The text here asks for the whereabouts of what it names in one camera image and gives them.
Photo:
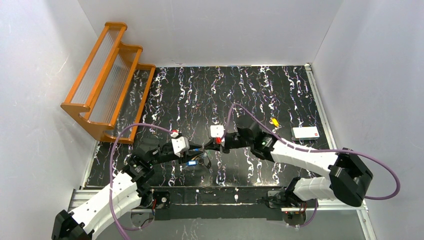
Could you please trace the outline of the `yellow key tag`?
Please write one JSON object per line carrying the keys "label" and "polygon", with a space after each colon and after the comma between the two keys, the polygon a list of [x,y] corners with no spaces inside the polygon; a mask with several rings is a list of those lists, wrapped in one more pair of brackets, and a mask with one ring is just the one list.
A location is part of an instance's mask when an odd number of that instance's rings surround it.
{"label": "yellow key tag", "polygon": [[273,126],[275,126],[275,127],[279,127],[280,126],[280,124],[279,124],[279,122],[278,122],[278,120],[276,119],[276,118],[271,118],[270,119],[270,121],[269,121]]}

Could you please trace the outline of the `blue key tag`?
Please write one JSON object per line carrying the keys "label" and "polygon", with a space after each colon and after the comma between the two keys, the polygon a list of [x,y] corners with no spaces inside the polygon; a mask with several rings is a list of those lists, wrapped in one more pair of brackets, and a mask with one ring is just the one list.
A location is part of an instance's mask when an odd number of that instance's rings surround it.
{"label": "blue key tag", "polygon": [[198,162],[196,160],[190,160],[186,163],[187,166],[196,166]]}

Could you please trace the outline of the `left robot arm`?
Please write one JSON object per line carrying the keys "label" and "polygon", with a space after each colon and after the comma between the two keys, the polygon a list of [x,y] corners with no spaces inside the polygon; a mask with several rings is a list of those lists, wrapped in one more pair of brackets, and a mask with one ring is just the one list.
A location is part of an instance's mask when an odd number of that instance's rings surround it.
{"label": "left robot arm", "polygon": [[54,220],[53,240],[94,240],[123,214],[139,206],[151,209],[156,203],[148,180],[154,165],[186,163],[202,155],[204,148],[180,136],[160,145],[148,143],[130,155],[127,164],[111,183],[71,211],[60,211]]}

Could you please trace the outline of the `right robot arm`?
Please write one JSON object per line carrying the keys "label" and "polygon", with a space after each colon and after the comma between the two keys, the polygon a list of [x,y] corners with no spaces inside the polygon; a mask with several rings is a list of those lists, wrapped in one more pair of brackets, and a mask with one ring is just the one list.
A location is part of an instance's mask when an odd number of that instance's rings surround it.
{"label": "right robot arm", "polygon": [[258,126],[224,133],[222,125],[213,125],[206,150],[228,153],[232,149],[249,148],[258,159],[299,167],[318,176],[295,177],[287,187],[265,199],[276,206],[297,206],[309,200],[339,200],[359,207],[367,194],[373,174],[363,161],[347,149],[342,152],[320,151],[293,142],[284,143],[274,134]]}

